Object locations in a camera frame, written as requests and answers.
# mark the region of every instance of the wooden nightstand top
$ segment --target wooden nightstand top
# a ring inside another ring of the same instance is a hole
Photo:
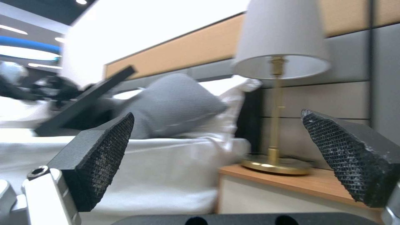
[[[348,191],[335,177],[333,171],[330,170],[312,169],[311,174],[307,176],[279,176],[252,171],[240,165],[230,165],[220,168],[219,173],[348,205],[372,209],[364,205],[362,202],[355,202]]]

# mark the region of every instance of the blue light strip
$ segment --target blue light strip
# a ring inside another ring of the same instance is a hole
[[[60,54],[60,47],[50,44],[45,44],[41,42],[24,40],[19,38],[11,38],[7,36],[0,36],[0,45],[14,46],[20,48],[30,48],[45,52],[51,52],[55,54]]]

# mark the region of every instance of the white bedsheet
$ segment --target white bedsheet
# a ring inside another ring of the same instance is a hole
[[[32,137],[28,129],[0,129],[0,179],[19,187],[28,171],[45,165],[73,137]],[[226,152],[208,139],[130,140],[120,170],[82,224],[110,224],[131,215],[201,214],[213,210],[218,167],[250,149],[235,139]]]

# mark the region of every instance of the white lampshade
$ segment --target white lampshade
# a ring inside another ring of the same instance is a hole
[[[316,0],[252,0],[245,15],[236,74],[274,79],[273,56],[284,56],[281,79],[313,76],[330,68]]]

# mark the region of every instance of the wooden headboard trim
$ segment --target wooden headboard trim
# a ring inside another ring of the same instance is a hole
[[[366,0],[319,0],[319,4],[327,37],[368,27]],[[400,1],[379,0],[377,7],[376,26],[400,21]],[[130,77],[133,79],[232,58],[244,17],[245,14],[233,16],[113,61],[106,65],[105,76],[130,64],[138,71]]]

